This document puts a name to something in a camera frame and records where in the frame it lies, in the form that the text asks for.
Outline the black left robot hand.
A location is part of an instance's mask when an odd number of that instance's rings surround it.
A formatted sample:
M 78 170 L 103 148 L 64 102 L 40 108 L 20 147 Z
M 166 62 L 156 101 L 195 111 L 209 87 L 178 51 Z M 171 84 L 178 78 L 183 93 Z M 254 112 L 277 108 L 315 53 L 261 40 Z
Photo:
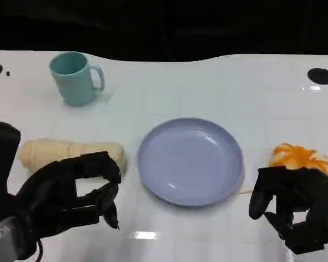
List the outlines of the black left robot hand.
M 78 196 L 76 181 L 93 177 L 102 177 L 108 183 Z M 54 161 L 39 169 L 14 196 L 22 229 L 18 259 L 35 254 L 41 239 L 97 224 L 101 217 L 118 229 L 114 200 L 120 183 L 120 169 L 106 151 Z

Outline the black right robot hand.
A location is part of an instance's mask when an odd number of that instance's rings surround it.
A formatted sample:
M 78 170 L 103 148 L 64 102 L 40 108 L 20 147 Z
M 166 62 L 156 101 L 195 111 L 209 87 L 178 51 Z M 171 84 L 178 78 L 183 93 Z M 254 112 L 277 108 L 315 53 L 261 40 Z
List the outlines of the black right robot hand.
M 294 254 L 323 250 L 328 243 L 328 175 L 318 169 L 259 168 L 249 216 L 265 216 Z

